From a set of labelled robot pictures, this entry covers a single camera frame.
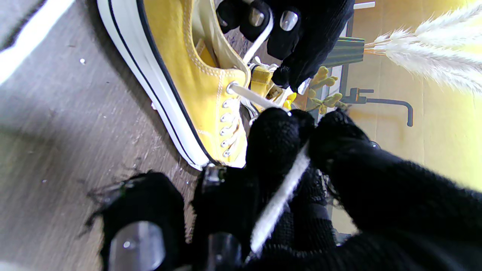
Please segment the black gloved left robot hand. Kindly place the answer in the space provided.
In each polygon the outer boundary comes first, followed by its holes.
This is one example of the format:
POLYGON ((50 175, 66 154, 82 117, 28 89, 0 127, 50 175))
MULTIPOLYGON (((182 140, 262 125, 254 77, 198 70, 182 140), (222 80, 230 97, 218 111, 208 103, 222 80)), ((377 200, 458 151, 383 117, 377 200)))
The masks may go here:
POLYGON ((251 42, 272 14, 267 53, 282 62, 272 81, 298 92, 334 48, 354 5, 354 0, 223 0, 216 12, 223 33, 239 29, 251 42))

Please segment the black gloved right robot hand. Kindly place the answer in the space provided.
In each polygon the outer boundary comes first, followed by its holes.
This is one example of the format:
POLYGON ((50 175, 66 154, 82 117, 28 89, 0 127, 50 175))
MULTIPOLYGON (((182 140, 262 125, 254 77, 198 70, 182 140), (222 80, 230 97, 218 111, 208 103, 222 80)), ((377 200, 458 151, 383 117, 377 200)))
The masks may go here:
POLYGON ((261 113, 245 167, 203 168, 191 242, 162 172, 89 195, 104 271, 481 270, 481 193, 376 148, 341 109, 261 113))

